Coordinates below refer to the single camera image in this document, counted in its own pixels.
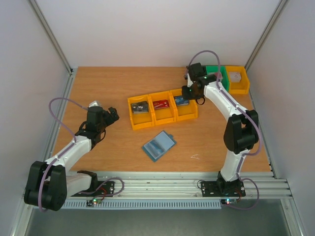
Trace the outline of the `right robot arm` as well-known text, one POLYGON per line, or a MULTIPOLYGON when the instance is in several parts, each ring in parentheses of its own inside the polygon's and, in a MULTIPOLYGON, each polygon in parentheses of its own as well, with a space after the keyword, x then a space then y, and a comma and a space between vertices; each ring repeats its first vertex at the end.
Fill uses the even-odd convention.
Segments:
POLYGON ((203 197, 244 197, 244 184, 240 170, 250 150, 259 141, 258 113, 247 110, 226 91, 218 78, 219 74, 208 74, 200 63, 187 67, 187 85, 182 87, 186 100, 209 99, 226 119, 223 141, 227 154, 217 180, 202 181, 203 197))

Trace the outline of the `teal leather card holder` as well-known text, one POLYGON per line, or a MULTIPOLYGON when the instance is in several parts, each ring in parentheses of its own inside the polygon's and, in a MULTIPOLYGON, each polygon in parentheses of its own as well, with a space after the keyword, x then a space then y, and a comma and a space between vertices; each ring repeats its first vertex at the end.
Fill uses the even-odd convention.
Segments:
POLYGON ((177 142, 174 140, 173 136, 163 130, 153 139, 145 143, 142 146, 142 150, 153 162, 157 162, 176 144, 177 142))

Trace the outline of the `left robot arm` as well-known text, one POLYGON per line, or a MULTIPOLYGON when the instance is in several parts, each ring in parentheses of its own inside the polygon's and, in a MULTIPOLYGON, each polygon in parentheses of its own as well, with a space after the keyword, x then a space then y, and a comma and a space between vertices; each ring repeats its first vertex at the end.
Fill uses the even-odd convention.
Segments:
POLYGON ((25 204, 57 211, 68 197, 78 193, 95 195, 100 188, 96 173, 78 171, 70 176, 68 172, 104 139, 106 128, 118 120, 118 112, 113 107, 108 110, 101 106, 89 107, 86 120, 70 143, 46 161, 35 161, 31 165, 24 193, 25 204))

